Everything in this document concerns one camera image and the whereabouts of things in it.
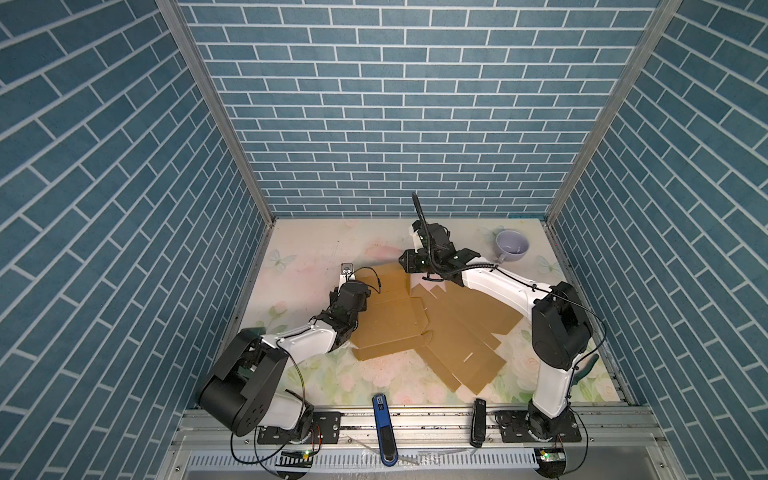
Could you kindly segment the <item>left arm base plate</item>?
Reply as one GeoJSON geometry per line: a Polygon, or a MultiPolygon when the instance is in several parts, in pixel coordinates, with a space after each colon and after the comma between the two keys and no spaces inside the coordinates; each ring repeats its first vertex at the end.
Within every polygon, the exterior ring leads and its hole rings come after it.
{"type": "Polygon", "coordinates": [[[337,444],[341,419],[340,411],[314,411],[312,419],[304,414],[293,429],[260,426],[257,442],[260,445],[309,444],[315,439],[323,444],[337,444]]]}

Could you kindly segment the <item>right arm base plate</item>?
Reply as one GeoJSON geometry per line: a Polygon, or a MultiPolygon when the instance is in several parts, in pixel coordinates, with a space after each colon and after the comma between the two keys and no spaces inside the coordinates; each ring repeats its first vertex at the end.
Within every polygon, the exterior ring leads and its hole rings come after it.
{"type": "Polygon", "coordinates": [[[570,408],[554,419],[535,408],[527,410],[500,410],[494,413],[504,443],[546,443],[562,441],[579,443],[581,430],[570,408]]]}

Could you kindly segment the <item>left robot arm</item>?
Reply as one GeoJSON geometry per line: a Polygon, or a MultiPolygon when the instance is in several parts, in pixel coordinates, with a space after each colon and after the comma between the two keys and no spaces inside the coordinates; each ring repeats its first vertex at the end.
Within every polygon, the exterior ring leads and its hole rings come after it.
{"type": "Polygon", "coordinates": [[[238,437],[258,427],[304,439],[314,406],[304,392],[280,393],[284,370],[333,352],[347,343],[367,308],[371,287],[352,279],[329,294],[329,306],[308,323],[281,335],[241,330],[227,345],[198,389],[197,404],[238,437]]]}

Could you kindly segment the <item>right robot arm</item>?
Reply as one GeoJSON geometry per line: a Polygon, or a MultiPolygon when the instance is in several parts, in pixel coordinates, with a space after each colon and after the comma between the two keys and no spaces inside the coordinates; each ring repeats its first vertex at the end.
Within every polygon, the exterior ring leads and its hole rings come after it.
{"type": "Polygon", "coordinates": [[[565,433],[574,425],[571,387],[577,382],[579,362],[589,355],[593,336],[588,310],[575,288],[567,282],[551,286],[516,277],[476,251],[456,249],[446,227],[423,218],[412,224],[411,235],[415,247],[399,257],[405,272],[436,275],[481,292],[531,321],[531,344],[539,369],[528,404],[527,428],[540,441],[565,433]]]}

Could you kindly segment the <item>cardboard box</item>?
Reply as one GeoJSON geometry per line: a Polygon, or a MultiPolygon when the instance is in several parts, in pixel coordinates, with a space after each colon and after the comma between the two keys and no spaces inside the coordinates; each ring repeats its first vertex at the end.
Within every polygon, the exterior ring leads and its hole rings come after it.
{"type": "Polygon", "coordinates": [[[396,262],[377,265],[381,287],[367,299],[351,336],[359,361],[425,347],[432,338],[421,298],[411,295],[410,275],[396,262]]]}

